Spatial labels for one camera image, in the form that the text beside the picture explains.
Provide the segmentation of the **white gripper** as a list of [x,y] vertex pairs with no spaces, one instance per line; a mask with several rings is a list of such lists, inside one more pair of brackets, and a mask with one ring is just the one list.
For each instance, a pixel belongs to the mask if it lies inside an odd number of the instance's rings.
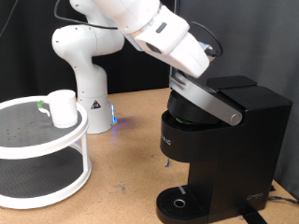
[[135,42],[152,57],[200,77],[207,70],[209,59],[189,29],[184,19],[161,6],[153,23],[135,37]]

